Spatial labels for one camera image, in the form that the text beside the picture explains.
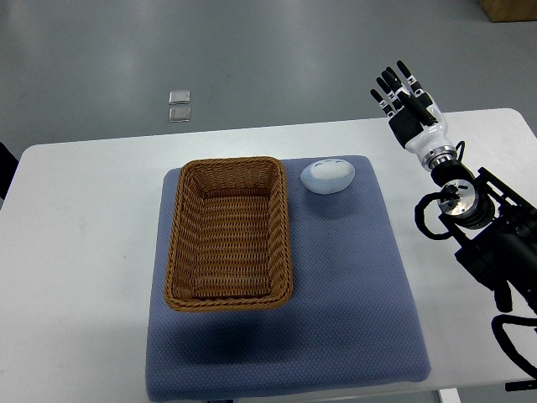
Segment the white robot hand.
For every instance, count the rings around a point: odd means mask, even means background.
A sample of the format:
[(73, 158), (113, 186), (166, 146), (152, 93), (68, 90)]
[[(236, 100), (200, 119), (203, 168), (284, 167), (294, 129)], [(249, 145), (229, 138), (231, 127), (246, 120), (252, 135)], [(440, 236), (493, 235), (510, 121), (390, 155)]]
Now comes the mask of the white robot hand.
[[(439, 165), (454, 160), (456, 148), (446, 137), (447, 123), (434, 98), (424, 91), (402, 60), (398, 60), (396, 65), (403, 80), (391, 67), (384, 70), (384, 79), (376, 79), (391, 103), (377, 90), (370, 90), (370, 95), (390, 118), (388, 125), (395, 138), (404, 149), (415, 154), (422, 165)], [(399, 101), (404, 106), (401, 110)]]

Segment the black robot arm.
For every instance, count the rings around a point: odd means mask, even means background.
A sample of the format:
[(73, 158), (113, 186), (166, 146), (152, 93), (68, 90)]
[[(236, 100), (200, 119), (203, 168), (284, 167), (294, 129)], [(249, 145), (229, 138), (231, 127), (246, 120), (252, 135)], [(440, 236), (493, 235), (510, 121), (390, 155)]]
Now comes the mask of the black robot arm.
[(447, 137), (434, 99), (403, 61), (387, 67), (370, 91), (388, 117), (400, 146), (414, 154), (438, 191), (414, 208), (416, 227), (427, 238), (454, 238), (455, 257), (494, 294), (497, 308), (512, 310), (516, 290), (536, 308), (536, 209), (489, 170), (472, 173), (462, 162), (465, 143)]

